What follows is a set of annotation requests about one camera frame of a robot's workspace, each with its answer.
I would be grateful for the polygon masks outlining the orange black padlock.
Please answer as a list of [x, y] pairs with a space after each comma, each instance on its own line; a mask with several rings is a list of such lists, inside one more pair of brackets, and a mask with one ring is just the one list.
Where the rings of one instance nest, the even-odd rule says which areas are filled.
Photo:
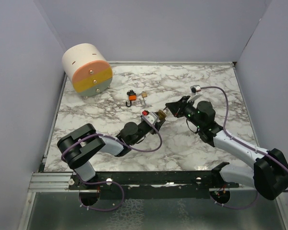
[[125, 102], [125, 105], [127, 107], [131, 107], [132, 106], [132, 102], [137, 100], [137, 95], [131, 95], [128, 96], [128, 101]]

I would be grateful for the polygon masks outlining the small brass long-shackle padlock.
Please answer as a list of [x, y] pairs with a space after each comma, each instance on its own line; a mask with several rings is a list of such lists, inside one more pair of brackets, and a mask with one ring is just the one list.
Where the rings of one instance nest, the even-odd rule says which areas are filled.
[[145, 98], [147, 97], [147, 92], [141, 92], [140, 103], [141, 105], [146, 105]]

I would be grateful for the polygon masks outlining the black-headed key bunch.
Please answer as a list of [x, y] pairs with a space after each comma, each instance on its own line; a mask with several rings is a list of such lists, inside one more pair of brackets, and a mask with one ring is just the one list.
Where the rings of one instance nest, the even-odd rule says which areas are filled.
[[127, 92], [127, 95], [128, 95], [128, 96], [136, 95], [136, 93], [135, 93], [133, 90], [129, 90], [129, 91]]

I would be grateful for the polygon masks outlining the small silver key bunch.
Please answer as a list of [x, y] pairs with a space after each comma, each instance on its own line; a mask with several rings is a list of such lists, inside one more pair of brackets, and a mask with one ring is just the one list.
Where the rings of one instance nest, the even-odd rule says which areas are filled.
[[164, 113], [165, 113], [166, 115], [168, 115], [168, 114], [169, 114], [169, 110], [168, 110], [168, 108], [167, 108], [167, 107], [164, 109]]

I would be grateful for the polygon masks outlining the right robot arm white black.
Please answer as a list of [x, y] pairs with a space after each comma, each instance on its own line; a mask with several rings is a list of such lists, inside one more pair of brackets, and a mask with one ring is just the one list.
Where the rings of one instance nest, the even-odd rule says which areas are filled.
[[222, 187], [227, 182], [238, 183], [255, 188], [268, 200], [288, 192], [288, 163], [280, 150], [259, 148], [227, 132], [215, 121], [216, 112], [210, 102], [200, 101], [197, 106], [193, 104], [188, 96], [183, 96], [176, 102], [166, 103], [166, 108], [174, 117], [185, 117], [195, 125], [203, 142], [247, 164], [246, 168], [225, 164], [220, 171], [211, 175], [215, 187]]

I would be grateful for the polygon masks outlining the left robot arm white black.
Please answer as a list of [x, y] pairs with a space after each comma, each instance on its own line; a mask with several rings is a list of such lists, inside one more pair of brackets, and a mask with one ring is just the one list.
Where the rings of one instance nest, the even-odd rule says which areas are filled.
[[159, 135], [165, 116], [144, 111], [141, 122], [128, 122], [115, 137], [98, 133], [90, 123], [83, 125], [57, 142], [61, 159], [80, 176], [80, 184], [91, 189], [96, 185], [96, 172], [89, 160], [98, 152], [122, 157], [133, 145], [141, 143], [147, 134]]

